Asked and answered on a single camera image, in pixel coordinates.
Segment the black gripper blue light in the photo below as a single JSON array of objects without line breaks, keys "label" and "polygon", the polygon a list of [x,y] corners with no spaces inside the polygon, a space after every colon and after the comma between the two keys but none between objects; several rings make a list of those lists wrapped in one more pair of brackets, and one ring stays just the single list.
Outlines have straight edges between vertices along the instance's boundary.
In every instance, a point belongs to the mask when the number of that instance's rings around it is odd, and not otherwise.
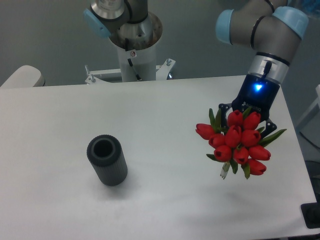
[{"label": "black gripper blue light", "polygon": [[220,103],[218,108],[221,110],[221,127],[226,128],[227,112],[230,109],[244,111],[251,107],[252,112],[260,114],[260,121],[265,121],[265,129],[261,132],[261,138],[265,138],[277,129],[277,125],[268,119],[270,108],[280,89],[277,83],[268,79],[247,74],[239,90],[237,97],[232,103]]}]

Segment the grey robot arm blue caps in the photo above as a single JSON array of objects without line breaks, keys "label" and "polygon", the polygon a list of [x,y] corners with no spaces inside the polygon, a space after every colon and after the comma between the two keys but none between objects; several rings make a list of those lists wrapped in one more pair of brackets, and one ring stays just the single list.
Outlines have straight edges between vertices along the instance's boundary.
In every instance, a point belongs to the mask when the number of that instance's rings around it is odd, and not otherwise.
[{"label": "grey robot arm blue caps", "polygon": [[237,97],[218,106],[223,128],[227,112],[239,110],[260,114],[265,122],[262,140],[270,142],[284,133],[270,119],[270,109],[309,24],[305,13],[288,5],[287,0],[250,0],[240,10],[227,9],[218,16],[218,40],[256,52]]}]

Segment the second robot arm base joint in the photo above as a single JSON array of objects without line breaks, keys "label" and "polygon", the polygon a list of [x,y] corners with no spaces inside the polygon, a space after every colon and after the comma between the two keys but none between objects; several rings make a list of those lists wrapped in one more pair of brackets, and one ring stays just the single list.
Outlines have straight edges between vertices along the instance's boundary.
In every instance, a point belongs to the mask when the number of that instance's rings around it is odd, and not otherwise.
[{"label": "second robot arm base joint", "polygon": [[124,24],[139,24],[148,16],[146,0],[92,0],[83,11],[88,27],[100,38],[108,38]]}]

